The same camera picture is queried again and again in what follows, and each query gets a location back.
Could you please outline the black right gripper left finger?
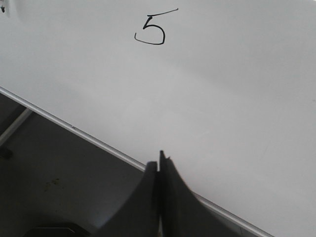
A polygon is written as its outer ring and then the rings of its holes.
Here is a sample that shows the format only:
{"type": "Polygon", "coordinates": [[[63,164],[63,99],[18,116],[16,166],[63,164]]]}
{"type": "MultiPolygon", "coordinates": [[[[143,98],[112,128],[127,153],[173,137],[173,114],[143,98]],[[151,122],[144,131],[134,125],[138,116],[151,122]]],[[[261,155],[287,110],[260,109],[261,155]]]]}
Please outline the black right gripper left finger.
{"type": "Polygon", "coordinates": [[[95,233],[96,237],[157,237],[159,190],[157,162],[147,163],[139,184],[123,206],[95,233]]]}

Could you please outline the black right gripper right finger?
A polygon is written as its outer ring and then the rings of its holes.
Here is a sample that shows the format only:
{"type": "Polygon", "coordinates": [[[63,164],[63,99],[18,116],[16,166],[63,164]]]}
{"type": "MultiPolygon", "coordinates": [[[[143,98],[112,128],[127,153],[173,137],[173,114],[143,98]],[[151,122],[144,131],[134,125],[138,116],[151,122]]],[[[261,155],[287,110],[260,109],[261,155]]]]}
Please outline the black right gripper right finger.
{"type": "Polygon", "coordinates": [[[165,237],[239,237],[192,193],[171,158],[159,153],[162,231],[165,237]]]}

